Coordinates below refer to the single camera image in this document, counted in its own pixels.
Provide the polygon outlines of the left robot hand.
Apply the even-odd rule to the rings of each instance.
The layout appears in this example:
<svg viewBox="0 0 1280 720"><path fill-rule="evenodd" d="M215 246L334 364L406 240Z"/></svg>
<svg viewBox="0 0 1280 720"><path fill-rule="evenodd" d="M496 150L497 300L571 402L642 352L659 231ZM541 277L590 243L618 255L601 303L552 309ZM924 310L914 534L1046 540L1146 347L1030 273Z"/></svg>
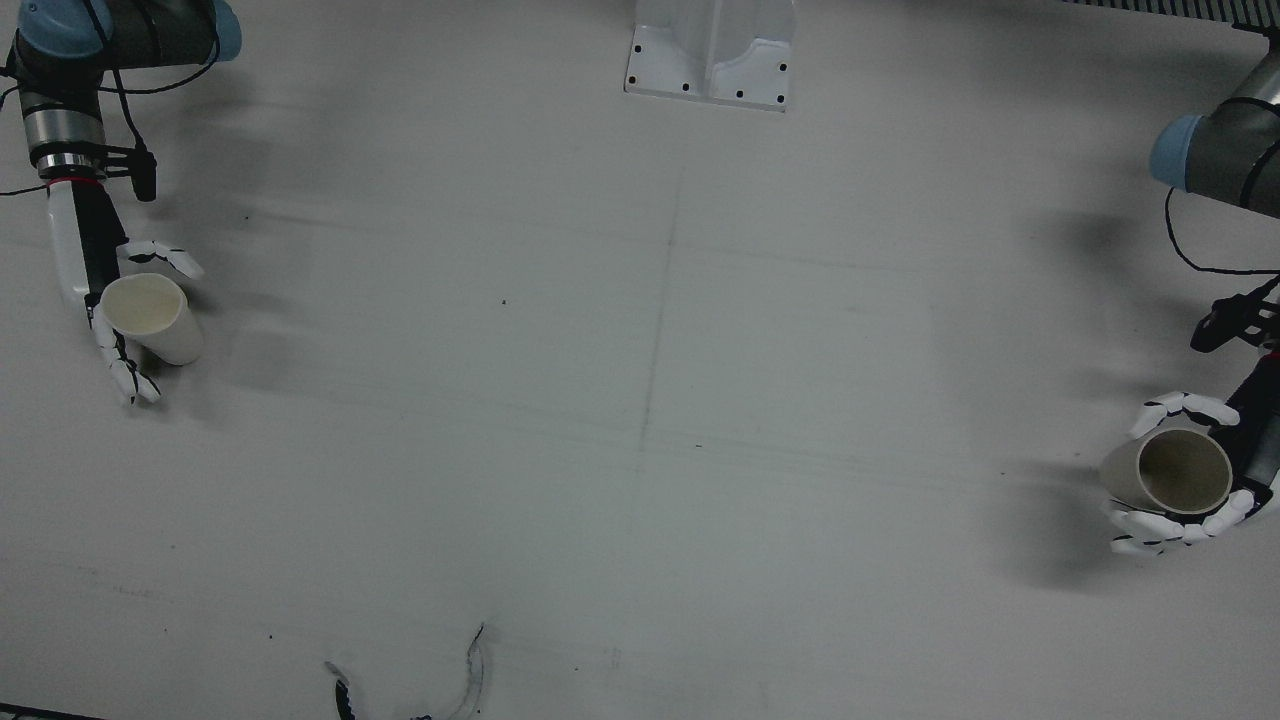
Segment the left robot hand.
<svg viewBox="0 0 1280 720"><path fill-rule="evenodd" d="M1144 402L1129 430L1133 439L1156 432L1169 418L1188 416L1208 427L1231 468L1226 498L1208 512L1139 510L1110 498L1105 516L1117 529L1108 543L1115 553L1158 556L1178 546L1215 539L1257 518L1277 515L1279 469L1277 350L1262 352L1251 374L1226 398L1172 391Z"/></svg>

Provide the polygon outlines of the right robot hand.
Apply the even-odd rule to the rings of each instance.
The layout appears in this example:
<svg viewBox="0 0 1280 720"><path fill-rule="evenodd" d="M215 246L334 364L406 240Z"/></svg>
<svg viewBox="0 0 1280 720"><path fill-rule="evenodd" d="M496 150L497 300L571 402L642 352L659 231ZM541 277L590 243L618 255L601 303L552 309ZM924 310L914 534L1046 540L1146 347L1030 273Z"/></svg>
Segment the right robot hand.
<svg viewBox="0 0 1280 720"><path fill-rule="evenodd" d="M204 332L187 292L155 272L122 273L120 264L164 263L189 281L205 269L184 249L129 240L113 201L96 179L49 182L47 219L52 251L69 307L83 314L90 337L124 404L155 404L161 391L129 355L129 346L161 363L184 366L204 351Z"/></svg>

